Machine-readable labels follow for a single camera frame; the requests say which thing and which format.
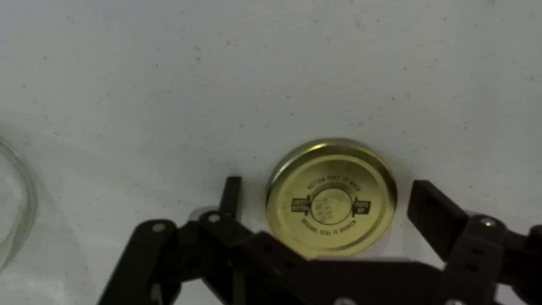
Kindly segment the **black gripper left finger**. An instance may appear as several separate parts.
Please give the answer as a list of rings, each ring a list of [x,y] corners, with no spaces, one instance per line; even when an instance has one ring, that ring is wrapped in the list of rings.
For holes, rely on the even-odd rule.
[[[229,176],[223,197],[214,210],[204,212],[201,222],[206,224],[239,224],[243,178]]]

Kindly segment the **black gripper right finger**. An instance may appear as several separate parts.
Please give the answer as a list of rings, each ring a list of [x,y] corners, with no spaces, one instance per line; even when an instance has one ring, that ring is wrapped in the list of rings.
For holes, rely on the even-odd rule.
[[[414,181],[407,215],[448,266],[500,266],[505,258],[505,224],[466,212],[429,180]]]

